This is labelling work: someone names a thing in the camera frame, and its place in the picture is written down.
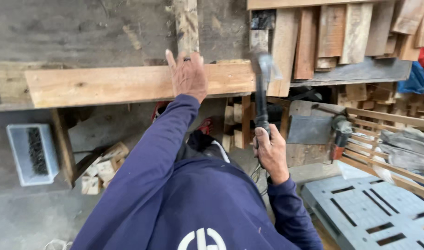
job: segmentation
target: blue tarp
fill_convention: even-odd
[[[399,93],[424,94],[424,68],[419,62],[412,62],[409,79],[406,81],[399,81],[397,91]]]

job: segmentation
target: white logo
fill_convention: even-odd
[[[226,244],[224,244],[223,238],[213,229],[207,229],[207,235],[212,237],[216,245],[206,246],[206,236],[204,235],[204,228],[200,228],[196,231],[196,247],[198,250],[226,250]],[[195,231],[188,233],[180,242],[178,250],[186,250],[189,243],[195,238]]]

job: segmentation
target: navy blue sweatshirt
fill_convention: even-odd
[[[104,191],[72,250],[323,249],[292,179],[268,186],[274,227],[256,185],[237,167],[213,157],[174,164],[198,108],[188,95],[169,104]]]

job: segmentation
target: left hand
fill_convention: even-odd
[[[207,96],[208,88],[204,58],[198,52],[190,54],[190,60],[184,60],[185,57],[186,53],[181,52],[175,62],[172,51],[166,50],[166,59],[172,72],[173,94],[189,95],[201,103]]]

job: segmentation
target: person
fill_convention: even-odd
[[[259,146],[254,149],[270,174],[267,193],[275,225],[253,180],[219,143],[196,141],[192,145],[203,148],[199,152],[183,142],[208,87],[204,59],[198,53],[185,56],[180,53],[175,61],[166,51],[176,98],[115,174],[71,249],[322,250],[295,193],[286,143],[275,125],[270,139],[263,128],[255,129]]]

